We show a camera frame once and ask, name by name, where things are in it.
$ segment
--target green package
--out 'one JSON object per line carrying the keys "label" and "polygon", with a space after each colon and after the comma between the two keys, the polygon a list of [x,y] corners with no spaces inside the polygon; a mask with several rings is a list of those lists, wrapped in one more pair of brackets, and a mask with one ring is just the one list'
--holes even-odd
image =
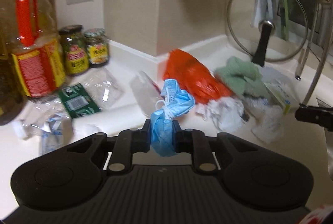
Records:
{"label": "green package", "polygon": [[72,119],[101,111],[81,83],[60,90],[58,95]]}

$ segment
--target black jar lid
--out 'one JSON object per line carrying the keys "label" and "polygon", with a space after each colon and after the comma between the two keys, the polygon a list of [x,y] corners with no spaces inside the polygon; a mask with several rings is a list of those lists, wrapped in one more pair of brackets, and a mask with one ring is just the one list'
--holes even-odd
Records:
{"label": "black jar lid", "polygon": [[59,35],[67,35],[67,34],[81,32],[82,29],[83,29],[82,25],[69,25],[69,26],[61,28],[59,30]]}

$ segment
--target barcode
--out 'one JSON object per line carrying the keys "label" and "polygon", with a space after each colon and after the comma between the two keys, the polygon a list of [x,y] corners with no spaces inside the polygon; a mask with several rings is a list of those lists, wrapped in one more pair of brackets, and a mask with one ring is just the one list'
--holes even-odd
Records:
{"label": "barcode", "polygon": [[68,100],[67,104],[72,111],[75,111],[88,105],[88,102],[82,95],[80,95],[71,100]]}

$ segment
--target green cloth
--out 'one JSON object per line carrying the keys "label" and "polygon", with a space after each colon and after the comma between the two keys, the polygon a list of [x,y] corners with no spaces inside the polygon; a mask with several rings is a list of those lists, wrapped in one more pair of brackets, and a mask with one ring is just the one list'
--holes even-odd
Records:
{"label": "green cloth", "polygon": [[214,76],[224,83],[237,96],[250,95],[270,99],[266,86],[261,81],[258,67],[250,61],[230,57],[225,67],[217,68]]}

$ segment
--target ribbed black surface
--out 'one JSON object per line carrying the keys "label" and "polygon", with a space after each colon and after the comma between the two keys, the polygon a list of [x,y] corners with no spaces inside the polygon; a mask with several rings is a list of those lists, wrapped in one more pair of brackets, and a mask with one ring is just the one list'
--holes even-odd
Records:
{"label": "ribbed black surface", "polygon": [[190,166],[134,166],[111,176],[88,202],[58,212],[18,208],[6,224],[295,224],[308,211],[262,212],[228,196]]}

